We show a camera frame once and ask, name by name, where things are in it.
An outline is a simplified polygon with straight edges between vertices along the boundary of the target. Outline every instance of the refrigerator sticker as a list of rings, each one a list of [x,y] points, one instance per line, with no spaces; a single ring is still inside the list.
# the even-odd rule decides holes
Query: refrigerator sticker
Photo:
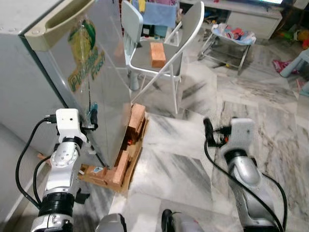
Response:
[[[104,64],[105,56],[104,51],[95,46],[95,26],[88,19],[82,20],[72,28],[68,42],[77,65],[76,69],[68,77],[68,83],[72,92],[76,92],[89,74],[92,80],[95,80]]]

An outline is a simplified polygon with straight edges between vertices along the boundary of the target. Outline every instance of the chair backrest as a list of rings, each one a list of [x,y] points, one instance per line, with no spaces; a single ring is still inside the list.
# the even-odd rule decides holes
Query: chair backrest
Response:
[[[127,63],[136,43],[140,41],[143,18],[139,11],[126,0],[121,3],[121,24],[124,28],[124,47]]]
[[[179,43],[179,49],[185,44],[189,44],[197,35],[204,20],[204,3],[195,3],[188,12],[182,16],[183,35]]]

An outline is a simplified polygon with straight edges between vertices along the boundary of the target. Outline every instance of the refrigerator handle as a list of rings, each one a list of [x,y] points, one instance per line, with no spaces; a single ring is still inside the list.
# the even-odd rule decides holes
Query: refrigerator handle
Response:
[[[25,37],[34,51],[48,51],[76,23],[76,20],[92,6],[95,0],[64,0]]]

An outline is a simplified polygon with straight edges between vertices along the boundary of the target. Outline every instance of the gray refrigerator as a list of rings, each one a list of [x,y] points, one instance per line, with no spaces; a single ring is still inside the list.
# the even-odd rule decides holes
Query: gray refrigerator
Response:
[[[0,123],[26,141],[58,108],[79,110],[88,131],[83,163],[113,166],[131,113],[117,0],[0,0]],[[50,155],[55,125],[31,146]]]

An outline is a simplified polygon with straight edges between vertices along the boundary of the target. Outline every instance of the tv stand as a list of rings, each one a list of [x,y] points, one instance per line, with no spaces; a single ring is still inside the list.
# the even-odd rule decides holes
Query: tv stand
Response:
[[[197,0],[180,0],[183,3],[194,4]],[[253,31],[259,39],[269,39],[282,20],[277,7],[252,2],[229,0],[203,0],[205,7],[227,10],[230,12],[226,23],[243,30]]]

